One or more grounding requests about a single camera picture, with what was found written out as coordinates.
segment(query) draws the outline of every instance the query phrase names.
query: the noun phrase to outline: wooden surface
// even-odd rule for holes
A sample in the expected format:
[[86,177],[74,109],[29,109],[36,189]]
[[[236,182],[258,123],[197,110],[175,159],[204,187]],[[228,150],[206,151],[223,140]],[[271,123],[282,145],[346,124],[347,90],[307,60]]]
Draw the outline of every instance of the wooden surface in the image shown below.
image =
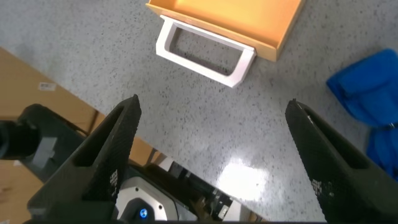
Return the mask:
[[30,219],[27,202],[43,183],[25,166],[0,160],[0,222],[11,224]]
[[0,119],[17,119],[27,106],[39,103],[79,128],[90,130],[94,108],[58,85],[54,91],[39,90],[40,83],[54,82],[0,48]]

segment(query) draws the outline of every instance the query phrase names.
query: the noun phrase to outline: cardboard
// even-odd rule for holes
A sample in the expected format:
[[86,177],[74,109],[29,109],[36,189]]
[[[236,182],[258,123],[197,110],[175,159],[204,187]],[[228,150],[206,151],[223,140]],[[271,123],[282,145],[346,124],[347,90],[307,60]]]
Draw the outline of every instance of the cardboard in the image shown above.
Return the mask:
[[39,103],[90,132],[96,110],[0,48],[0,120],[14,120]]

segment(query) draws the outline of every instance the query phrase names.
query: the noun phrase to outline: drawer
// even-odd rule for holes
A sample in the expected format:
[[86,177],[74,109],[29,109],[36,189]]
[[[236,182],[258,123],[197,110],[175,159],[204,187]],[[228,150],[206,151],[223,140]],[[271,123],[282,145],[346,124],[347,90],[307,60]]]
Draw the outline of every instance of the drawer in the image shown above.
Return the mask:
[[[150,0],[165,20],[156,54],[231,88],[240,84],[255,56],[276,62],[305,0]],[[170,52],[177,28],[242,51],[234,71],[218,73]]]
[[187,24],[254,47],[276,61],[304,0],[150,0],[147,6]]

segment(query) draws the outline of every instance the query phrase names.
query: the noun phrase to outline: blue light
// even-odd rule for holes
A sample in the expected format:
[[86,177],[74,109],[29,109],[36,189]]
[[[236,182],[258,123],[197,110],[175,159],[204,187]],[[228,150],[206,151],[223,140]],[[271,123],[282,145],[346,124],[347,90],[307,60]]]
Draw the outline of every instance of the blue light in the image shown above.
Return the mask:
[[143,208],[143,209],[141,209],[141,211],[139,211],[139,216],[141,218],[146,218],[147,215],[148,215],[148,211],[146,209]]

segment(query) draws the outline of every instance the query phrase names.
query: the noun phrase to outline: speckled countertop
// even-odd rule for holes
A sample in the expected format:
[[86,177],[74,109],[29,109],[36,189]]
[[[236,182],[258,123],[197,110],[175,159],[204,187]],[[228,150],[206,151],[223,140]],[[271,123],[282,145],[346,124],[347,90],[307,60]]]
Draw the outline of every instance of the speckled countertop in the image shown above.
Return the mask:
[[[307,1],[279,61],[257,58],[235,89],[156,56],[162,20],[144,3],[2,0],[0,46],[103,113],[138,94],[138,136],[266,219],[323,220],[287,102],[309,105],[363,149],[366,128],[325,81],[384,47],[398,50],[398,1]],[[222,70],[239,56],[184,32],[177,46]]]

